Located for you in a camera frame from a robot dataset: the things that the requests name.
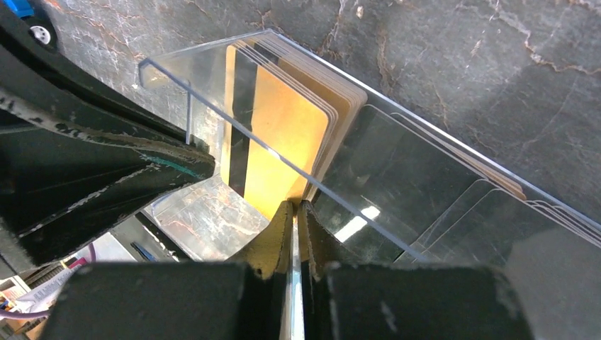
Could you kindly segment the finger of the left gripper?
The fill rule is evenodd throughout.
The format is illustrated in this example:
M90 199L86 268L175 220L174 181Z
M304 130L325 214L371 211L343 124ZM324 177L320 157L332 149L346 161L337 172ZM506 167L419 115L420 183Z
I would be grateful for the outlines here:
M38 268L215 170L205 147L148 112L1 114L1 266Z
M1 10L1 109L50 132L131 149L153 162L213 162L182 129L133 103L43 47L11 10Z

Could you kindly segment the clear acrylic card tray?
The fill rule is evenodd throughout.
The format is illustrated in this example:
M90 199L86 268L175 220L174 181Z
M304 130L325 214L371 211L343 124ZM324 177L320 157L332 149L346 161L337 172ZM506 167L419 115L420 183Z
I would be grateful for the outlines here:
M152 212L191 258L267 274L292 233L292 336L599 339L600 225L272 31L149 57L186 98L209 186Z

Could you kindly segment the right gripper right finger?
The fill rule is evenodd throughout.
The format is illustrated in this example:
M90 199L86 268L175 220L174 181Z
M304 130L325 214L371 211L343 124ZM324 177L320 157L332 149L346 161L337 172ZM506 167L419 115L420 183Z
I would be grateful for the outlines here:
M307 339L532 339L509 280L496 268L362 261L298 207Z

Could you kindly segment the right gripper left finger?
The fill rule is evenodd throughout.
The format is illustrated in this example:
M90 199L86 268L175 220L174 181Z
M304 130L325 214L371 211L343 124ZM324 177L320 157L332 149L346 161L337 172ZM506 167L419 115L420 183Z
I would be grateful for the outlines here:
M294 208L224 261L103 262L66 282L43 339L290 339Z

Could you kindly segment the gold card stack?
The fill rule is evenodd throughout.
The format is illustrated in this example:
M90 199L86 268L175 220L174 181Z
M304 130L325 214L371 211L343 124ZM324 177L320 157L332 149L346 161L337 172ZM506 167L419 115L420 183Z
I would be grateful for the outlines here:
M221 178L266 218L283 200L312 198L367 102L365 90L274 35L225 50Z

